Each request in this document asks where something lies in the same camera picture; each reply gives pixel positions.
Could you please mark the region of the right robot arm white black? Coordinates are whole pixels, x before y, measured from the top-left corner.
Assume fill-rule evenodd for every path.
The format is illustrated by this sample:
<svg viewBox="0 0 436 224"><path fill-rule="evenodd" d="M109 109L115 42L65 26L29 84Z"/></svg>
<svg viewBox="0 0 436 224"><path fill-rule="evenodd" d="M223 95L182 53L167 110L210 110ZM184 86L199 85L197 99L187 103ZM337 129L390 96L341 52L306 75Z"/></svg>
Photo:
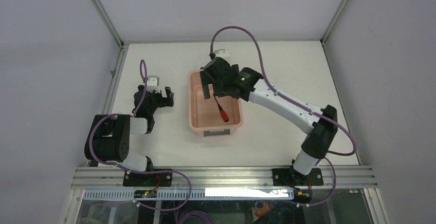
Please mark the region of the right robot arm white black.
<svg viewBox="0 0 436 224"><path fill-rule="evenodd" d="M261 105L297 126L306 137L297 158L290 167L290 178L295 185L304 185L311 177L311 170L324 159L337 134L338 128L331 122L337 121L337 110L327 105L324 108L304 104L300 100L290 102L281 97L266 83L263 75L251 68L239 69L225 59L216 57L200 72L204 98L209 99L209 89L214 96L232 97Z"/></svg>

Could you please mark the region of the red handled screwdriver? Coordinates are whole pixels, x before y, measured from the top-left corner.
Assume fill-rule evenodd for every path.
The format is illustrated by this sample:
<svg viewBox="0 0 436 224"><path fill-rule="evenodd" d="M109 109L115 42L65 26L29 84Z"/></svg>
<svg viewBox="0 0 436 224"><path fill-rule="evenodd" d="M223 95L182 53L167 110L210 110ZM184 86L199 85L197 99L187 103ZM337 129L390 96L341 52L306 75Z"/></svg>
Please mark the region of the red handled screwdriver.
<svg viewBox="0 0 436 224"><path fill-rule="evenodd" d="M229 117L228 117L227 113L224 111L224 109L222 108L222 106L221 106L220 103L218 102L217 97L216 97L215 94L213 95L213 97L214 97L214 99L215 99L215 102L216 102L217 107L218 107L218 109L219 109L219 111L220 111L220 115L221 115L223 121L224 121L224 122L228 122L228 121L229 121Z"/></svg>

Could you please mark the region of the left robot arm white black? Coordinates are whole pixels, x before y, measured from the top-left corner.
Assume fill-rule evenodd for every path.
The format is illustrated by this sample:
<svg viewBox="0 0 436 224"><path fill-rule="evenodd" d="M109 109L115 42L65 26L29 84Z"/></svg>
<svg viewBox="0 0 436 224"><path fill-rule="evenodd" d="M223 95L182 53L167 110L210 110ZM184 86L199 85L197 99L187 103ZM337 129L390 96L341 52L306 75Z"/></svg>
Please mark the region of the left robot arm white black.
<svg viewBox="0 0 436 224"><path fill-rule="evenodd" d="M159 108L174 106L174 93L159 88L159 77L142 77L143 84L134 93L131 114L95 115L85 142L84 154L88 160L135 171L135 180L149 186L155 179L152 160L130 147L131 135L150 134L155 125L154 114Z"/></svg>

